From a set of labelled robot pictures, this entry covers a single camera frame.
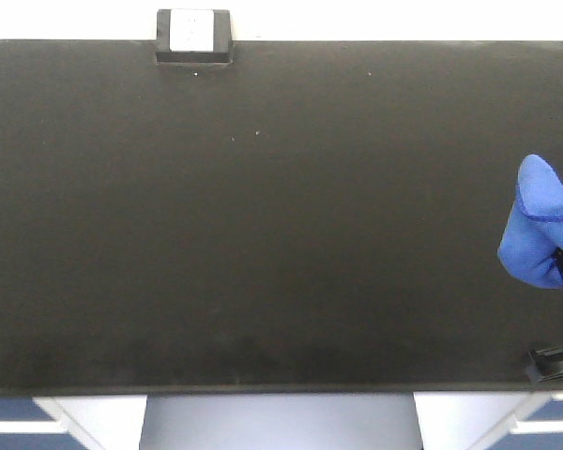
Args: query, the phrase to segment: white wall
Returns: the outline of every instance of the white wall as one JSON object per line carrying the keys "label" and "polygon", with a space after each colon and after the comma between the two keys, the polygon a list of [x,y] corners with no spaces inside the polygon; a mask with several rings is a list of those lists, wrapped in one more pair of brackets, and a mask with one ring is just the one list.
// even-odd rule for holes
{"label": "white wall", "polygon": [[466,450],[529,398],[529,393],[416,392],[425,450]]}
{"label": "white wall", "polygon": [[421,438],[411,395],[150,397],[140,448],[420,450]]}
{"label": "white wall", "polygon": [[563,40],[563,0],[0,0],[0,38],[154,39],[159,8],[224,8],[238,40]]}

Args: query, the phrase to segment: black surface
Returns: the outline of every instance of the black surface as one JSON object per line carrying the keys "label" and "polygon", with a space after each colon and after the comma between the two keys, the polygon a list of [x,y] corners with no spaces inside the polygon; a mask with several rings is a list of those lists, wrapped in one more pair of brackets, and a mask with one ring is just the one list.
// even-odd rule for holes
{"label": "black surface", "polygon": [[563,44],[153,55],[0,42],[0,392],[530,389],[563,292],[495,252]]}

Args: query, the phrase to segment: white label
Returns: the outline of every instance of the white label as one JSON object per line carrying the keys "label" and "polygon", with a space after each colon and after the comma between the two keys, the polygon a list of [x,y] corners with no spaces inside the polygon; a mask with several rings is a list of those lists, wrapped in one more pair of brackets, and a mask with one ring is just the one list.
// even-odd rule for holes
{"label": "white label", "polygon": [[213,52],[215,13],[212,9],[172,9],[169,48],[172,52]]}

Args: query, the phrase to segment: small box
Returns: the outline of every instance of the small box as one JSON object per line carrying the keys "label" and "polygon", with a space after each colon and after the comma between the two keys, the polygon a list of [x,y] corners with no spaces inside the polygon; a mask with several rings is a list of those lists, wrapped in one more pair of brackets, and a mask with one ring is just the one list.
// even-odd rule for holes
{"label": "small box", "polygon": [[221,9],[160,9],[157,62],[229,64],[232,62],[230,14]]}

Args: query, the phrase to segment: white background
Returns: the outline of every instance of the white background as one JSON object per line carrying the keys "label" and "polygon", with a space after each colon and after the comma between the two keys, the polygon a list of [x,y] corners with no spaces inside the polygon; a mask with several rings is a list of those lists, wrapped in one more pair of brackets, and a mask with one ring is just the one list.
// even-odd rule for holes
{"label": "white background", "polygon": [[0,0],[0,38],[154,39],[159,8],[222,8],[236,40],[563,40],[563,0]]}

